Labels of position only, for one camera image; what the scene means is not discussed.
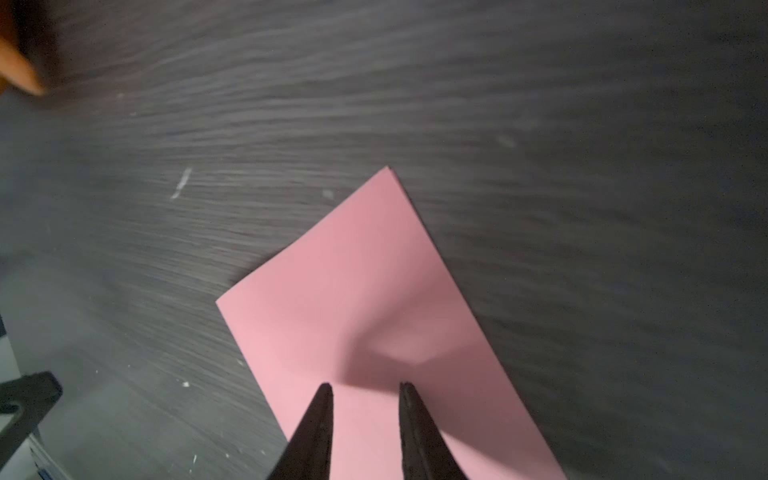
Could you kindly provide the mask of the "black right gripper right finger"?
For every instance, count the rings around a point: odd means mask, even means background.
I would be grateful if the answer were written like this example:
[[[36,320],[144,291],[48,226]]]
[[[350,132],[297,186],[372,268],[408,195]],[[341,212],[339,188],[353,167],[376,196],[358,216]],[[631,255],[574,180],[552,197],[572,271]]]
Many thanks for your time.
[[[405,480],[467,480],[414,384],[399,387],[398,419]]]

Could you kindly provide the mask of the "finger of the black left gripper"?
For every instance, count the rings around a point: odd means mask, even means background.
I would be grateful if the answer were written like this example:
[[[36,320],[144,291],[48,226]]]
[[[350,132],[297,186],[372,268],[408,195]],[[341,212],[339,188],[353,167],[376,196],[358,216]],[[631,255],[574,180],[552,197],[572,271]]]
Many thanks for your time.
[[[1,384],[1,413],[10,416],[1,429],[1,467],[37,429],[62,395],[63,388],[51,371]]]

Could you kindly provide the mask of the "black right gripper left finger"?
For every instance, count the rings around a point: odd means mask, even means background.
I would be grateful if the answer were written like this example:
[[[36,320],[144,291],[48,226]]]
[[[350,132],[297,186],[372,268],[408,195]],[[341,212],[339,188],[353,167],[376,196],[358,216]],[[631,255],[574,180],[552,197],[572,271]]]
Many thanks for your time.
[[[334,396],[321,384],[268,480],[329,480],[334,426]]]

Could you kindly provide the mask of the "pink paper sheet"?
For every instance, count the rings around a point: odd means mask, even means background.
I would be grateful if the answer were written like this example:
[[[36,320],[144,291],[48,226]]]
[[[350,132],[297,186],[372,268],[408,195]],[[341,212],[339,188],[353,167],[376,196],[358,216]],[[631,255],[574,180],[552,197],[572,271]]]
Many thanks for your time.
[[[469,478],[564,477],[389,168],[217,305],[286,436],[332,386],[334,479],[402,477],[404,382]]]

